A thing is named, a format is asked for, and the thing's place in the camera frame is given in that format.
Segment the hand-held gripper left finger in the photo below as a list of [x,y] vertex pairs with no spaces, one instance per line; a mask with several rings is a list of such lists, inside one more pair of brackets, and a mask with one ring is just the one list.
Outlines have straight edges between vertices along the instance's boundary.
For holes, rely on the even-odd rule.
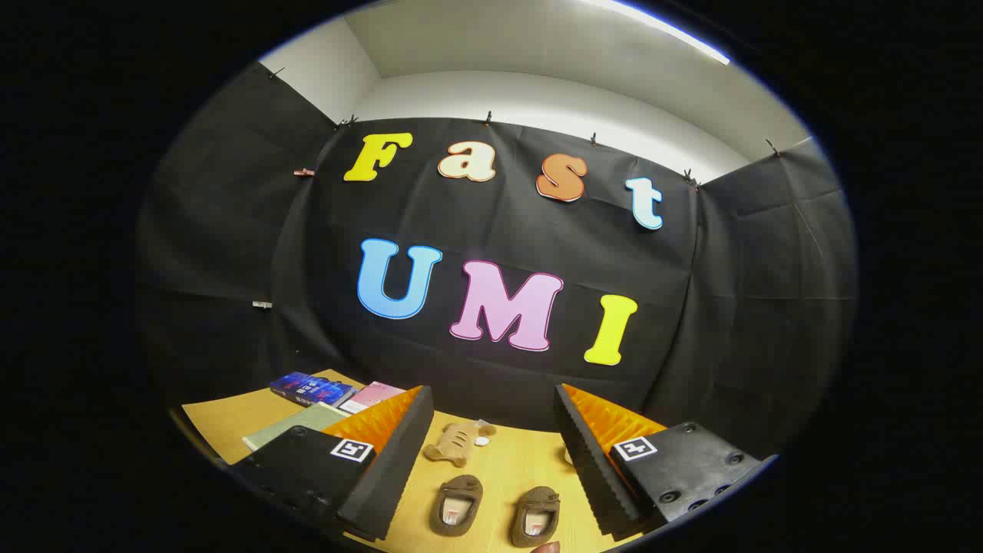
[[384,539],[432,418],[431,388],[415,386],[326,429],[293,425],[229,472],[317,531]]

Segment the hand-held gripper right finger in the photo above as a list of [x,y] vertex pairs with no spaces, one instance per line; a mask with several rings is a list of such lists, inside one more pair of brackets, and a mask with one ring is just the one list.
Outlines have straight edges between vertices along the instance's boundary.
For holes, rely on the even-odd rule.
[[555,386],[554,413],[599,529],[614,538],[681,525],[773,463],[701,423],[664,426],[568,384]]

